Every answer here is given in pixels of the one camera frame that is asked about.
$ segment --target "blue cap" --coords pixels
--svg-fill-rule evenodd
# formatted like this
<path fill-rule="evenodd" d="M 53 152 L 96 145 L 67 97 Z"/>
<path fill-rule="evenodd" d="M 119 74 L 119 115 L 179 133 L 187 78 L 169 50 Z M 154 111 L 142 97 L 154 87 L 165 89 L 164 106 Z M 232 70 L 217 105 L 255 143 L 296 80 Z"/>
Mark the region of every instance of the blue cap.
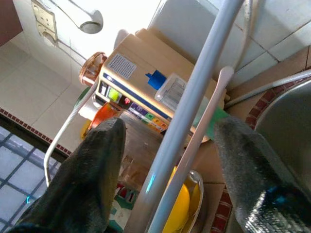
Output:
<path fill-rule="evenodd" d="M 146 76 L 149 78 L 148 84 L 155 90 L 160 89 L 166 81 L 166 77 L 158 70 L 156 70 L 153 74 L 147 73 Z"/>

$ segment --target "white pipe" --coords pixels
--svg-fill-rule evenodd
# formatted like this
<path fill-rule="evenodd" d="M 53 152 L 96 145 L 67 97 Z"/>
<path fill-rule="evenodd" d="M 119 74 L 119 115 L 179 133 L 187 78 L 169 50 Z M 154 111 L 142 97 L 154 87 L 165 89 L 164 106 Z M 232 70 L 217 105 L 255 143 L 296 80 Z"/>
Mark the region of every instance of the white pipe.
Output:
<path fill-rule="evenodd" d="M 93 93 L 96 91 L 98 81 L 94 83 L 94 85 L 89 89 L 89 91 L 86 93 L 86 95 L 80 100 L 80 102 L 77 104 L 77 106 L 72 110 L 68 118 L 66 119 L 63 126 L 60 128 L 58 133 L 56 134 L 55 138 L 53 139 L 52 143 L 50 144 L 47 152 L 45 153 L 44 160 L 43 160 L 43 167 L 44 167 L 44 175 L 45 175 L 45 181 L 47 184 L 47 187 L 49 187 L 51 177 L 49 172 L 49 160 L 53 153 L 53 150 L 55 149 L 58 140 L 62 136 L 63 132 L 66 130 L 68 125 L 72 122 L 73 118 L 77 115 L 79 110 L 85 105 L 87 100 L 93 95 Z"/>
<path fill-rule="evenodd" d="M 208 105 L 201 117 L 201 120 L 195 130 L 194 135 L 192 136 L 184 152 L 183 157 L 178 164 L 176 172 L 169 186 L 166 188 L 163 194 L 163 197 L 160 201 L 160 204 L 155 212 L 155 216 L 148 230 L 149 233 L 163 231 L 165 223 L 172 211 L 181 186 L 183 185 L 187 177 L 187 173 L 191 168 L 192 162 L 199 150 L 202 139 L 206 133 L 206 129 L 209 126 L 210 120 L 212 119 L 218 102 L 223 96 L 223 92 L 229 81 L 231 80 L 233 74 L 234 69 L 232 67 L 224 67 L 221 69 L 215 91 L 210 101 L 208 102 Z"/>
<path fill-rule="evenodd" d="M 242 3 L 243 0 L 223 2 L 136 200 L 124 233 L 143 233 L 148 229 Z"/>
<path fill-rule="evenodd" d="M 308 70 L 302 71 L 300 73 L 288 76 L 284 79 L 277 80 L 277 81 L 274 81 L 274 82 L 269 83 L 267 85 L 261 86 L 261 87 L 255 89 L 251 92 L 246 93 L 245 95 L 242 95 L 240 97 L 237 97 L 236 99 L 229 101 L 228 103 L 225 104 L 225 109 L 227 109 L 227 108 L 229 108 L 229 107 L 231 107 L 231 106 L 233 106 L 239 102 L 242 102 L 243 100 L 246 100 L 246 99 L 251 98 L 257 94 L 260 94 L 266 90 L 269 90 L 271 88 L 281 86 L 281 85 L 284 85 L 284 84 L 287 84 L 287 83 L 290 83 L 290 82 L 293 82 L 293 81 L 296 81 L 299 79 L 308 78 L 310 76 L 311 76 L 311 69 L 308 69 Z"/>
<path fill-rule="evenodd" d="M 253 8 L 253 0 L 245 0 L 244 2 L 244 28 L 243 28 L 242 47 L 241 47 L 242 49 L 241 49 L 239 58 L 236 60 L 235 64 L 233 65 L 235 70 L 238 68 L 239 64 L 242 62 L 243 57 L 248 48 L 248 41 L 249 41 L 251 20 L 252 20 L 252 8 Z"/>

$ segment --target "white hose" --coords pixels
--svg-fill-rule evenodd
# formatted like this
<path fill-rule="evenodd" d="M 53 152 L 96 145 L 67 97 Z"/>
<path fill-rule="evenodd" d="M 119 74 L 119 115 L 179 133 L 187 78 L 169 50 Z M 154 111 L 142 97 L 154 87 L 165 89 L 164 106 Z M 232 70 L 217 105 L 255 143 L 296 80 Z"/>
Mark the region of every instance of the white hose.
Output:
<path fill-rule="evenodd" d="M 47 187 L 49 187 L 50 181 L 51 181 L 51 177 L 50 177 L 50 172 L 49 172 L 49 160 L 50 157 L 52 155 L 53 150 L 55 149 L 57 142 L 59 140 L 59 138 L 62 136 L 63 132 L 66 130 L 66 128 L 68 127 L 68 125 L 72 122 L 73 118 L 77 115 L 77 113 L 79 112 L 79 110 L 85 105 L 85 103 L 87 102 L 87 100 L 93 95 L 93 93 L 95 92 L 96 88 L 97 88 L 97 84 L 98 81 L 96 81 L 93 86 L 89 89 L 89 91 L 86 93 L 86 95 L 79 101 L 79 103 L 77 104 L 77 106 L 75 106 L 72 110 L 72 112 L 70 113 L 70 115 L 68 116 L 68 118 L 66 119 L 65 123 L 63 124 L 63 126 L 60 128 L 60 130 L 58 131 L 58 133 L 56 134 L 55 138 L 53 139 L 52 143 L 50 144 L 47 152 L 45 153 L 44 156 L 44 160 L 43 160 L 43 167 L 44 167 L 44 175 L 45 175 L 45 180 L 46 180 L 46 184 Z"/>
<path fill-rule="evenodd" d="M 303 79 L 303 78 L 308 78 L 311 76 L 311 69 L 308 69 L 308 70 L 305 70 L 305 71 L 302 71 L 300 73 L 297 73 L 297 74 L 294 74 L 294 75 L 291 75 L 291 76 L 288 76 L 286 78 L 283 78 L 281 80 L 278 80 L 278 81 L 275 81 L 275 82 L 272 82 L 272 83 L 269 83 L 267 85 L 264 85 L 264 86 L 261 86 L 251 92 L 248 92 L 246 93 L 245 95 L 242 95 L 240 97 L 237 97 L 236 99 L 233 99 L 231 101 L 229 101 L 228 103 L 225 104 L 225 109 L 243 101 L 243 100 L 246 100 L 248 98 L 251 98 L 259 93 L 262 93 L 266 90 L 269 90 L 271 88 L 274 88 L 274 87 L 277 87 L 277 86 L 281 86 L 281 85 L 284 85 L 284 84 L 287 84 L 287 83 L 290 83 L 290 82 L 293 82 L 293 81 L 296 81 L 296 80 L 299 80 L 299 79 Z"/>
<path fill-rule="evenodd" d="M 250 35 L 251 20 L 252 20 L 252 8 L 253 0 L 245 0 L 244 2 L 244 29 L 243 29 L 243 39 L 242 39 L 242 50 L 240 52 L 239 58 L 236 60 L 233 68 L 237 70 L 239 64 L 242 62 L 245 52 L 248 47 L 248 40 Z"/>

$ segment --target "wall socket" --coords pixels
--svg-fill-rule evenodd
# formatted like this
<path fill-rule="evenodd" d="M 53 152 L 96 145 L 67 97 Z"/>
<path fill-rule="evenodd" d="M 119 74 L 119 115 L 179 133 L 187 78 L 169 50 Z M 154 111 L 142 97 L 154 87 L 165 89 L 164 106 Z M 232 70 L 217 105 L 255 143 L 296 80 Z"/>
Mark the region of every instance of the wall socket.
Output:
<path fill-rule="evenodd" d="M 36 0 L 31 1 L 34 10 L 35 18 L 37 20 L 37 28 L 42 36 L 43 32 L 49 33 L 54 40 L 57 39 L 55 14 L 48 11 L 41 3 Z"/>

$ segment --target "stainless steel sink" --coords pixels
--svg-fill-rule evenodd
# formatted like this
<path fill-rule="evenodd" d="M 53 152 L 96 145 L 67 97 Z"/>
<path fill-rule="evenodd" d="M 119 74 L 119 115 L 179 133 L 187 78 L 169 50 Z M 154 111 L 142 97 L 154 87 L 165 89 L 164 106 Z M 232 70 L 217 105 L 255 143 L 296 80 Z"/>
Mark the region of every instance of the stainless steel sink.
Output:
<path fill-rule="evenodd" d="M 273 101 L 259 117 L 255 130 L 311 190 L 311 80 Z"/>

